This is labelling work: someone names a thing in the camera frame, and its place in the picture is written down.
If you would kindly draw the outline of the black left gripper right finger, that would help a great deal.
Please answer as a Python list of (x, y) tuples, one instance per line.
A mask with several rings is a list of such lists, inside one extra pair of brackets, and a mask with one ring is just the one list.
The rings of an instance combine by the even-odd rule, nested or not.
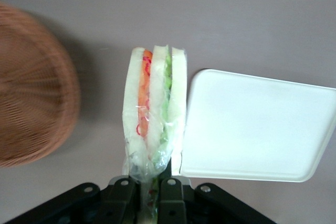
[(176, 178), (162, 181), (159, 193), (158, 223), (186, 223), (186, 208), (183, 200), (183, 186)]

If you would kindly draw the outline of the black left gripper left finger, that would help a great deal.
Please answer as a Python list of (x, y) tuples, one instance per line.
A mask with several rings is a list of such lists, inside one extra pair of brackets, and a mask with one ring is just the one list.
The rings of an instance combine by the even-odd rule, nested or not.
[(101, 223), (136, 223), (137, 183), (132, 178), (112, 178), (103, 191)]

